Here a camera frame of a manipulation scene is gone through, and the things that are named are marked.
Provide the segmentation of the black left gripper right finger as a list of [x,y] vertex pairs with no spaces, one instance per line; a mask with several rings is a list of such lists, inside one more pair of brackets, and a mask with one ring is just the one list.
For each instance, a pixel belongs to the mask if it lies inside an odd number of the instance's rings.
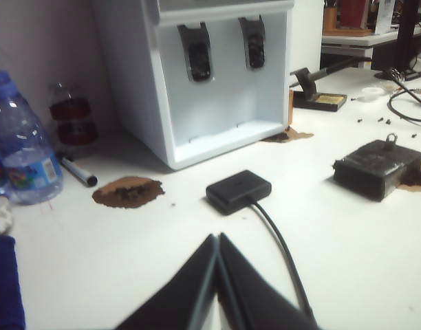
[[219,246],[237,307],[249,329],[317,328],[264,280],[225,234],[219,236]]

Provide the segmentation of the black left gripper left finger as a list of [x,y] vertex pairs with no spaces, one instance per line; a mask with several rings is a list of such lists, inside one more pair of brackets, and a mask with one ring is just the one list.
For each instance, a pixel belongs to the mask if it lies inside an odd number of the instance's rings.
[[218,240],[209,235],[173,278],[118,329],[201,329],[215,295]]

